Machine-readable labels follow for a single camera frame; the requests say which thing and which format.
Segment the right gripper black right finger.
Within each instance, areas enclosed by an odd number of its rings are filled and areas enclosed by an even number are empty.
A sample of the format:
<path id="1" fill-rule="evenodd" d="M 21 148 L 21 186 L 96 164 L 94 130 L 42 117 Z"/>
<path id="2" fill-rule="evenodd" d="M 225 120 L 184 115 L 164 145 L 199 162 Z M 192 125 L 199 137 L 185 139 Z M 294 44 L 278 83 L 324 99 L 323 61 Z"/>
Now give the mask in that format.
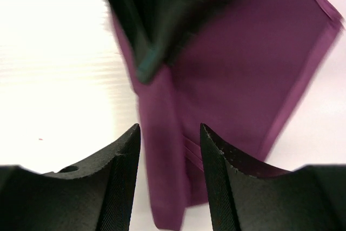
<path id="1" fill-rule="evenodd" d="M 345 165 L 280 169 L 205 124 L 200 144 L 214 230 L 345 230 Z"/>

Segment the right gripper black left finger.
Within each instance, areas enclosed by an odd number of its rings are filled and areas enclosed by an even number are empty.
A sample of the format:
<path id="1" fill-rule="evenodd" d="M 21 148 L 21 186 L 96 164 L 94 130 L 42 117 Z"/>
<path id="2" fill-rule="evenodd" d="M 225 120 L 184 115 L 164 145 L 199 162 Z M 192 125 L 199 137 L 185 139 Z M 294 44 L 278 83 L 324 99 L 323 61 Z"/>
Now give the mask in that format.
<path id="1" fill-rule="evenodd" d="M 1 167 L 1 230 L 128 230 L 141 131 L 135 124 L 115 142 L 59 172 Z"/>

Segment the knife with teal handle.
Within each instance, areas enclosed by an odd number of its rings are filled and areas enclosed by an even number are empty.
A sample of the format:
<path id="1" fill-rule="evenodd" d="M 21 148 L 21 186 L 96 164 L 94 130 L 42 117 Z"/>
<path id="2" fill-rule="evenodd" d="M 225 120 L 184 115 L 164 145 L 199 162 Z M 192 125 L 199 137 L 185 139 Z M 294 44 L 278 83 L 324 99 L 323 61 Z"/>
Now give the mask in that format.
<path id="1" fill-rule="evenodd" d="M 138 80 L 143 84 L 150 83 L 162 63 L 163 51 L 159 48 L 149 49 L 140 60 L 136 69 Z"/>

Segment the purple cloth napkin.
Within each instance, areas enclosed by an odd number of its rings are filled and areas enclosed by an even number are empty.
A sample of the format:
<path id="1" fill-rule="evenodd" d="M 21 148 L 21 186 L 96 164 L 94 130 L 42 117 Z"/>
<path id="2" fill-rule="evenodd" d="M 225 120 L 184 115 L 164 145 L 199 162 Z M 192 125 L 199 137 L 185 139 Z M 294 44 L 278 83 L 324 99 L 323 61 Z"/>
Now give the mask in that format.
<path id="1" fill-rule="evenodd" d="M 138 97 L 151 211 L 164 230 L 180 230 L 186 208 L 208 200 L 201 123 L 264 160 L 342 27 L 327 0 L 227 1 L 144 85 L 112 16 Z"/>

